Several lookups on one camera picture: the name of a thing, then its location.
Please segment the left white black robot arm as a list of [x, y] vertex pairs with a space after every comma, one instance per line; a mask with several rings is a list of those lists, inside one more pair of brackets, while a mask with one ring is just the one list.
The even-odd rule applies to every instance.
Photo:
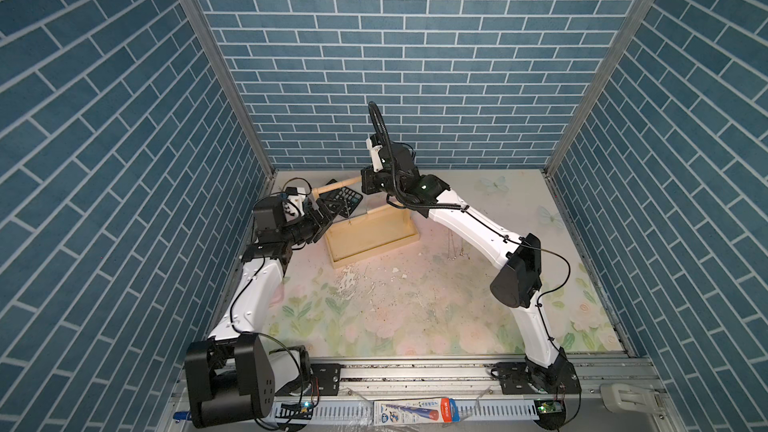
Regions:
[[339, 208], [299, 191], [271, 194], [253, 210], [251, 243], [241, 258], [240, 281], [219, 323], [184, 358], [189, 417], [198, 428], [267, 418], [279, 393], [307, 401], [312, 381], [308, 351], [275, 340], [263, 327], [294, 251], [327, 232]]

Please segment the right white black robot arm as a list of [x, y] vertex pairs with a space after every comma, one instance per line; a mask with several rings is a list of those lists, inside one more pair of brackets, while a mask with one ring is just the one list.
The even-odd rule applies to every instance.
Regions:
[[575, 376], [566, 352], [551, 333], [541, 301], [541, 242], [493, 222], [464, 201], [435, 175], [423, 175], [409, 146], [366, 140], [371, 165], [361, 170], [362, 192], [386, 193], [393, 207], [408, 209], [450, 229], [477, 249], [498, 273], [490, 284], [493, 297], [512, 312], [524, 342], [528, 381], [539, 391], [564, 392]]

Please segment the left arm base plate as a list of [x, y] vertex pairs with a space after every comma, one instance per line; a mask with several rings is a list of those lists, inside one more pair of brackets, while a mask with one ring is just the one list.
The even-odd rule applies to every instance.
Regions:
[[336, 362], [320, 362], [303, 365], [315, 396], [337, 396], [339, 394], [343, 366]]

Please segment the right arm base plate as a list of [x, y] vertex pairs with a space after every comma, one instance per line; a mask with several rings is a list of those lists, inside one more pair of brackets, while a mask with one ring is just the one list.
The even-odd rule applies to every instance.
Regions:
[[529, 362], [500, 362], [490, 375], [501, 387], [504, 395], [579, 395], [581, 384], [574, 366], [565, 361], [548, 368]]

